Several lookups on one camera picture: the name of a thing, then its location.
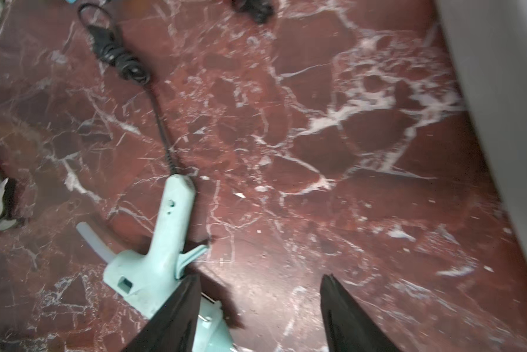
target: mint green glue gun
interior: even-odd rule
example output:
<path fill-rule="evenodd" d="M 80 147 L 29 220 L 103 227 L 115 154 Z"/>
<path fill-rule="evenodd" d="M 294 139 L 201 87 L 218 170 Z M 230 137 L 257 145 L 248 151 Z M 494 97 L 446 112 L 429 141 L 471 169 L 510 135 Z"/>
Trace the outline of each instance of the mint green glue gun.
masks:
<path fill-rule="evenodd" d="M 115 255 L 86 222 L 76 226 L 107 262 L 103 281 L 148 319 L 179 286 L 187 264 L 208 250 L 203 244 L 182 253 L 194 199 L 195 187 L 189 177 L 178 174 L 168 177 L 146 255 L 132 250 Z M 235 351 L 221 306 L 207 296 L 201 298 L 193 352 Z"/>

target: marble countertop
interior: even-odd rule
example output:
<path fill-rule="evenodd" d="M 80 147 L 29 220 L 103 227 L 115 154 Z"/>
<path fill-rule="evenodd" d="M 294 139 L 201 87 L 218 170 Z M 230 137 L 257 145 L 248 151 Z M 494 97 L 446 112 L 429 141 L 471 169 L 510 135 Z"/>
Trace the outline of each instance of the marble countertop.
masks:
<path fill-rule="evenodd" d="M 236 343 L 326 351 L 333 273 L 404 352 L 527 351 L 527 264 L 429 0 L 115 0 L 198 194 L 191 270 Z M 98 64 L 76 7 L 13 0 L 0 28 L 0 348 L 119 351 L 145 321 L 75 224 L 144 252 L 167 169 L 150 103 Z"/>

